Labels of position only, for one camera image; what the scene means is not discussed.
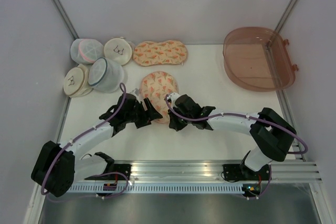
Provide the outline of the floral mesh laundry bag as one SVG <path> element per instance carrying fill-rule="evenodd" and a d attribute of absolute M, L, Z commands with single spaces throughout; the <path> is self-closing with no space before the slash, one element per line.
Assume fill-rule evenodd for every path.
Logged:
<path fill-rule="evenodd" d="M 168 107 L 165 103 L 167 94 L 178 93 L 176 79 L 167 72 L 155 71 L 145 76 L 140 84 L 141 95 L 148 98 L 154 108 L 163 116 L 155 120 L 161 124 L 169 124 Z"/>

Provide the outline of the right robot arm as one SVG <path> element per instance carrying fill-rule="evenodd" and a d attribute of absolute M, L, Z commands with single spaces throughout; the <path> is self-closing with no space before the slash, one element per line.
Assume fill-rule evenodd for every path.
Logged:
<path fill-rule="evenodd" d="M 220 110 L 214 106 L 200 106 L 188 95 L 171 93 L 165 97 L 170 117 L 169 127 L 176 131 L 189 124 L 199 130 L 227 130 L 250 136 L 256 147 L 249 151 L 236 165 L 236 174 L 230 173 L 230 166 L 223 167 L 228 182 L 266 179 L 265 168 L 272 161 L 285 160 L 296 130 L 271 108 L 257 113 L 235 113 Z"/>

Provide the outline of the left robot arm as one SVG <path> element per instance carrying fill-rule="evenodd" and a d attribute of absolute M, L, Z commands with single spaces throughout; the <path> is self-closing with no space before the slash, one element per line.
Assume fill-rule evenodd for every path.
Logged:
<path fill-rule="evenodd" d="M 124 130 L 128 123 L 136 128 L 162 119 L 151 101 L 139 101 L 134 94 L 125 93 L 116 105 L 99 116 L 96 125 L 67 142 L 48 141 L 40 151 L 31 178 L 41 186 L 42 195 L 64 195 L 73 183 L 83 179 L 114 179 L 114 159 L 104 152 L 84 158 L 91 149 Z"/>

